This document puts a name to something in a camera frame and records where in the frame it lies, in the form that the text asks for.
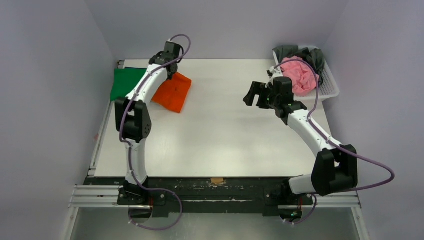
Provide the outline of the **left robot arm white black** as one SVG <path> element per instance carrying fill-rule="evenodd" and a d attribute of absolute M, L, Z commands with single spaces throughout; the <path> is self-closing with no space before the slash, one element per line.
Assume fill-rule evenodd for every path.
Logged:
<path fill-rule="evenodd" d="M 146 140 L 152 129 L 148 106 L 159 87 L 177 72 L 183 54 L 180 44 L 168 40 L 164 49 L 149 60 L 145 74 L 134 89 L 114 101 L 116 129 L 120 142 L 125 145 L 127 156 L 123 190 L 138 205 L 149 199 L 149 191 L 143 185 L 148 178 Z"/>

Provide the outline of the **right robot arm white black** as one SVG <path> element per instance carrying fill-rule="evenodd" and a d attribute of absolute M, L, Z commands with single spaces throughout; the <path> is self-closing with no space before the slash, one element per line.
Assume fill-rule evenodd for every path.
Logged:
<path fill-rule="evenodd" d="M 268 83 L 254 81 L 243 98 L 247 106 L 254 104 L 260 109 L 272 109 L 285 125 L 295 131 L 315 156 L 311 174 L 292 177 L 283 184 L 280 196 L 288 204 L 303 194 L 326 196 L 347 191 L 358 185 L 358 161 L 356 149 L 343 145 L 326 133 L 311 117 L 310 111 L 294 99 L 292 81 L 278 76 Z"/>

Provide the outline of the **orange t shirt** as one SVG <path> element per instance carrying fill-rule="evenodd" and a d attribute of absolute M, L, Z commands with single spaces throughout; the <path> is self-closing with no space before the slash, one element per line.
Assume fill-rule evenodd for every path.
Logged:
<path fill-rule="evenodd" d="M 186 97 L 192 85 L 192 80 L 181 73 L 175 73 L 171 79 L 163 82 L 152 97 L 152 101 L 165 109 L 181 113 Z"/>

